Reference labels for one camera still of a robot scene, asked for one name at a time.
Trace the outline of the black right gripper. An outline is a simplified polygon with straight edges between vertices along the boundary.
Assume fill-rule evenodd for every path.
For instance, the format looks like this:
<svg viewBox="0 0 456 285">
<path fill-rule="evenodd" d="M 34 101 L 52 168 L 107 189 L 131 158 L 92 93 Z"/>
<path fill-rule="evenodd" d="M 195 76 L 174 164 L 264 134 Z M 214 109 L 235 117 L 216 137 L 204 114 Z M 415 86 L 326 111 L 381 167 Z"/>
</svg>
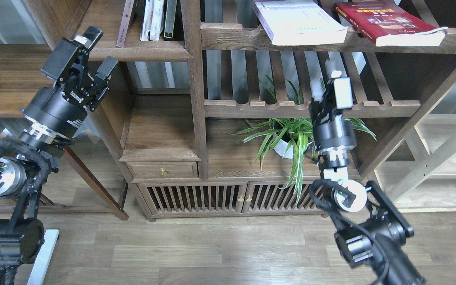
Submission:
<svg viewBox="0 0 456 285">
<path fill-rule="evenodd" d="M 340 147 L 349 151 L 357 146 L 356 137 L 352 124 L 344 119 L 342 112 L 353 108 L 351 81 L 332 60 L 327 59 L 325 67 L 326 85 L 323 79 L 310 81 L 310 116 L 315 148 L 319 152 Z"/>
</svg>

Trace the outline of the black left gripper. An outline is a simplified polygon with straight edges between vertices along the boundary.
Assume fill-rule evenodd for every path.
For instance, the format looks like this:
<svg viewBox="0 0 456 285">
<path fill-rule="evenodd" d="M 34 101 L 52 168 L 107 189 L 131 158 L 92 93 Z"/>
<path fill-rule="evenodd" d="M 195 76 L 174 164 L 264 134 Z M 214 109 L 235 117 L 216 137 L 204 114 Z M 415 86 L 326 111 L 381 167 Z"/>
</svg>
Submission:
<svg viewBox="0 0 456 285">
<path fill-rule="evenodd" d="M 71 138 L 87 117 L 101 103 L 118 60 L 107 56 L 96 74 L 88 73 L 87 64 L 74 61 L 84 50 L 91 51 L 103 36 L 103 31 L 90 26 L 73 41 L 62 38 L 40 70 L 56 81 L 51 88 L 40 89 L 23 110 L 29 120 Z"/>
</svg>

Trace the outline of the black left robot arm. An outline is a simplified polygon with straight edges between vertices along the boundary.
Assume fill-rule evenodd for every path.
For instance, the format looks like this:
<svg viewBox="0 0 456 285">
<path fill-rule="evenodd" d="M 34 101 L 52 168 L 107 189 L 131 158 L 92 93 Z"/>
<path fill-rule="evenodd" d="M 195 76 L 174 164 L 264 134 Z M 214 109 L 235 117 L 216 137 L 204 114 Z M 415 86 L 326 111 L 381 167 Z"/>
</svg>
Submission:
<svg viewBox="0 0 456 285">
<path fill-rule="evenodd" d="M 37 218 L 42 186 L 109 89 L 118 60 L 107 56 L 94 75 L 87 66 L 102 36 L 90 26 L 74 40 L 59 41 L 41 70 L 53 86 L 41 88 L 22 111 L 29 130 L 18 140 L 0 139 L 0 285 L 14 284 L 18 267 L 35 262 L 45 234 Z"/>
</svg>

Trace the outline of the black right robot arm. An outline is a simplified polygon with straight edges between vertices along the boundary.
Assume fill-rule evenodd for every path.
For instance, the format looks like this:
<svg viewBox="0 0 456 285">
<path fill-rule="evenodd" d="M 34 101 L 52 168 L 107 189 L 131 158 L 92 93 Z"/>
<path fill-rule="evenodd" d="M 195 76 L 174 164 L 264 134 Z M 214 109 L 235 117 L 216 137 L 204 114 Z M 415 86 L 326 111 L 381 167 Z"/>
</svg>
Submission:
<svg viewBox="0 0 456 285">
<path fill-rule="evenodd" d="M 424 285 L 402 251 L 413 227 L 373 181 L 350 180 L 348 153 L 356 146 L 352 124 L 344 110 L 353 107 L 351 81 L 326 60 L 324 83 L 311 83 L 310 116 L 321 177 L 309 186 L 315 205 L 331 217 L 335 242 L 350 267 L 372 267 L 383 285 Z"/>
</svg>

